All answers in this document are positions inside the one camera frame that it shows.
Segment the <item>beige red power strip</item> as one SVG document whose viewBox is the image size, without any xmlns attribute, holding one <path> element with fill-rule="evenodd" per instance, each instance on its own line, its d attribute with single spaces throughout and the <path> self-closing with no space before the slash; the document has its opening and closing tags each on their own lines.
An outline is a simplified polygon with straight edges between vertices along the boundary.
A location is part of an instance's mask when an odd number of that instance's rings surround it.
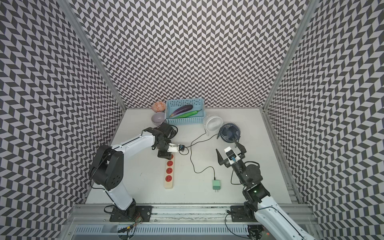
<svg viewBox="0 0 384 240">
<path fill-rule="evenodd" d="M 175 157 L 172 160 L 167 160 L 166 170 L 164 177 L 164 188 L 170 190 L 174 187 L 174 170 L 175 168 Z"/>
</svg>

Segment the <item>green adapter of blue fan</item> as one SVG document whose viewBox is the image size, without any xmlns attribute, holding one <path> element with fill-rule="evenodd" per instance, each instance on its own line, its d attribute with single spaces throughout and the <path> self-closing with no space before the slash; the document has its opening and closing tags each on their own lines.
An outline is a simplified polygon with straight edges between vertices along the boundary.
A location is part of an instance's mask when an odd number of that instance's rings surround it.
<svg viewBox="0 0 384 240">
<path fill-rule="evenodd" d="M 213 190 L 214 191 L 219 191 L 221 189 L 221 181 L 220 180 L 213 180 Z"/>
</svg>

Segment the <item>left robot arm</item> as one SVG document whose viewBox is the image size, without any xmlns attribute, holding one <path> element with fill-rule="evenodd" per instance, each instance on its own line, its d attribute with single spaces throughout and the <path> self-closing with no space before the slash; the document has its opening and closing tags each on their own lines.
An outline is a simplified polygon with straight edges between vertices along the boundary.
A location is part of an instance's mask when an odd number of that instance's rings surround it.
<svg viewBox="0 0 384 240">
<path fill-rule="evenodd" d="M 155 128 L 146 128 L 136 137 L 115 146 L 101 145 L 89 169 L 90 180 L 101 186 L 113 201 L 117 210 L 129 212 L 136 205 L 133 197 L 122 183 L 128 160 L 144 149 L 158 150 L 158 158 L 171 160 L 173 153 L 184 146 L 172 143 L 178 128 L 163 122 Z"/>
</svg>

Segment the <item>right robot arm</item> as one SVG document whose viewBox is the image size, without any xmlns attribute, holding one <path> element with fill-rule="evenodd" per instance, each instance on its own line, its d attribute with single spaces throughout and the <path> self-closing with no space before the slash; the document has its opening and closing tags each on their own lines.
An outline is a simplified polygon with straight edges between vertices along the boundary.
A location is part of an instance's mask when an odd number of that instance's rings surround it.
<svg viewBox="0 0 384 240">
<path fill-rule="evenodd" d="M 244 162 L 246 148 L 237 141 L 234 143 L 240 150 L 238 154 L 231 147 L 225 149 L 225 159 L 219 150 L 216 153 L 218 164 L 231 168 L 244 187 L 244 209 L 277 240 L 313 240 L 314 236 L 300 227 L 264 187 L 260 164 L 255 161 Z"/>
</svg>

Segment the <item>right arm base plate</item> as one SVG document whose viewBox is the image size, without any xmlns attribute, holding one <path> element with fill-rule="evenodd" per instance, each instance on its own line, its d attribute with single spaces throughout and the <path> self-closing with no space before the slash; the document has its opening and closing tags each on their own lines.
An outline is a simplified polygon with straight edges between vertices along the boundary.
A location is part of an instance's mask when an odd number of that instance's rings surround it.
<svg viewBox="0 0 384 240">
<path fill-rule="evenodd" d="M 255 212 L 252 211 L 249 207 L 244 205 L 234 205 L 230 207 L 230 216 L 232 222 L 235 223 L 257 223 L 258 221 L 255 218 Z"/>
</svg>

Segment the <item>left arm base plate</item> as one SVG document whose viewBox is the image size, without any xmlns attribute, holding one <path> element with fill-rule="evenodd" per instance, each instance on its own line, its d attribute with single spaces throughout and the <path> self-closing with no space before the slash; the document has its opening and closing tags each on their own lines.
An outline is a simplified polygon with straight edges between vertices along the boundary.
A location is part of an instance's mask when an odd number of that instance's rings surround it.
<svg viewBox="0 0 384 240">
<path fill-rule="evenodd" d="M 133 206 L 123 211 L 114 206 L 110 215 L 110 222 L 124 223 L 136 221 L 138 223 L 146 223 L 151 219 L 152 210 L 152 206 Z"/>
</svg>

